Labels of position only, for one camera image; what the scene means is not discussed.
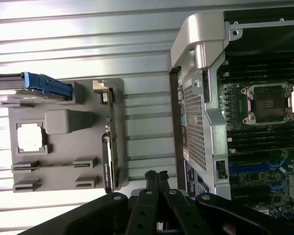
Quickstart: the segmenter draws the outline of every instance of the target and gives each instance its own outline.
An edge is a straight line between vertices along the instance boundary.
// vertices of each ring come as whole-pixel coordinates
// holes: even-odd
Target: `screw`
[[[209,195],[202,195],[201,198],[204,199],[204,200],[210,200],[210,196]]]

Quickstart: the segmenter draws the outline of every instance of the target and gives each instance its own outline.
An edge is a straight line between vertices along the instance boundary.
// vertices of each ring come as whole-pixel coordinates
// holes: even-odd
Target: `blue release tab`
[[[43,94],[59,94],[72,99],[73,89],[69,84],[60,82],[44,74],[22,72],[25,80],[25,88],[41,90]]]

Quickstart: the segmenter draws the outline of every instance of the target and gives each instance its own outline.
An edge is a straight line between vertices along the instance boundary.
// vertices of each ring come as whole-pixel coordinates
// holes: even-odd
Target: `motherboard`
[[[294,52],[226,55],[218,97],[232,200],[294,221]]]

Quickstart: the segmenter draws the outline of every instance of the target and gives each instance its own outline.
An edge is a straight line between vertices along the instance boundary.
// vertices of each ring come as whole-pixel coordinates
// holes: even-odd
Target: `metal grille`
[[[192,86],[184,89],[185,114],[189,157],[206,171],[204,132],[202,127],[202,99],[192,93]]]

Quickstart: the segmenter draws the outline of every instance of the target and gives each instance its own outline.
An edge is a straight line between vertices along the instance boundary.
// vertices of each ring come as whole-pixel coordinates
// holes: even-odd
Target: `cpu socket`
[[[292,91],[288,83],[258,84],[241,89],[247,96],[246,125],[274,125],[292,120]]]

